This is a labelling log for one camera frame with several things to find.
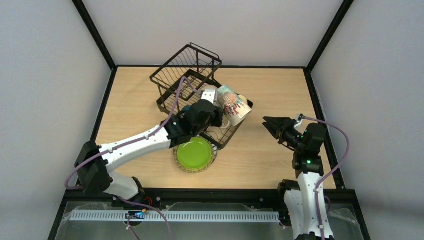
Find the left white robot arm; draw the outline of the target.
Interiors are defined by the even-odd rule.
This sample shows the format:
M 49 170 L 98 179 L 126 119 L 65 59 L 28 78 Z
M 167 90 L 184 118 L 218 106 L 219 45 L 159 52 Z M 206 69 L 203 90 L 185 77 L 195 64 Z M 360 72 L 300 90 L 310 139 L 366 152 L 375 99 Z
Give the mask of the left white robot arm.
M 141 196 L 145 192 L 140 181 L 116 169 L 142 156 L 188 143 L 209 127 L 221 127 L 222 121 L 222 109 L 201 99 L 144 133 L 102 145 L 88 141 L 75 162 L 77 188 L 86 196 L 106 193 L 125 200 Z

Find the beige mug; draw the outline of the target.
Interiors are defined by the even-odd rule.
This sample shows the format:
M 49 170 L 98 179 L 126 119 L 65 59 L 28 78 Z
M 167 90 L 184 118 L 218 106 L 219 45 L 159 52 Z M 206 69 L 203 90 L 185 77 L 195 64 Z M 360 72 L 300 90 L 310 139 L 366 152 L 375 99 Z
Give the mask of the beige mug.
M 234 127 L 242 123 L 252 112 L 252 108 L 247 101 L 242 100 L 228 85 L 222 85 L 218 88 L 217 103 Z

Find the teal patterned white bowl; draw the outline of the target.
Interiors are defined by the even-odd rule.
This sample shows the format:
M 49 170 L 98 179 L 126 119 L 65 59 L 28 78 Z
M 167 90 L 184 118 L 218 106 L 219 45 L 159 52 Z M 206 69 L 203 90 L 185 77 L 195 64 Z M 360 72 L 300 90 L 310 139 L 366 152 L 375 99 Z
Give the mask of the teal patterned white bowl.
M 183 117 L 189 116 L 190 115 L 190 110 L 191 110 L 191 105 L 186 105 L 182 110 L 181 110 L 181 115 Z

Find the plain white bowl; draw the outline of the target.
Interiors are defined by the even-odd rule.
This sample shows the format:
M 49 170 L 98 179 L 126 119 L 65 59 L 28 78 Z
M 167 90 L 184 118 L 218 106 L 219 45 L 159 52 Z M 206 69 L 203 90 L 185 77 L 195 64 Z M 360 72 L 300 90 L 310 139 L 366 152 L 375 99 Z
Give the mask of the plain white bowl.
M 204 86 L 201 88 L 201 90 L 202 90 L 203 92 L 206 92 L 206 91 L 217 91 L 217 90 L 218 90 L 218 88 L 217 88 L 216 86 L 214 86 L 214 85 L 204 85 Z

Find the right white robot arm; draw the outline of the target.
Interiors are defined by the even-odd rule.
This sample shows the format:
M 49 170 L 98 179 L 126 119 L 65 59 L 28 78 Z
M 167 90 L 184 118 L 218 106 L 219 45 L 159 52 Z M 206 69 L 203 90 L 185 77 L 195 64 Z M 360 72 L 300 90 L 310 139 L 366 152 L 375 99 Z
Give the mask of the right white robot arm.
M 320 155 L 327 134 L 318 123 L 310 123 L 304 133 L 297 128 L 303 115 L 263 117 L 263 126 L 282 146 L 293 151 L 295 180 L 282 180 L 278 194 L 287 207 L 295 240 L 333 240 L 324 195 L 324 166 Z

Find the yellow mug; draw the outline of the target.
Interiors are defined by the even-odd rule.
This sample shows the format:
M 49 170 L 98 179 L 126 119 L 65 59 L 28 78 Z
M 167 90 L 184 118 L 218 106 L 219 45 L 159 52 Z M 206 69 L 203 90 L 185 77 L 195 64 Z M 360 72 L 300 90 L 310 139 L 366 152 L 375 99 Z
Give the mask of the yellow mug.
M 243 96 L 243 95 L 239 95 L 238 96 L 245 104 L 248 104 L 248 100 L 247 100 L 247 98 L 245 97 L 245 96 Z

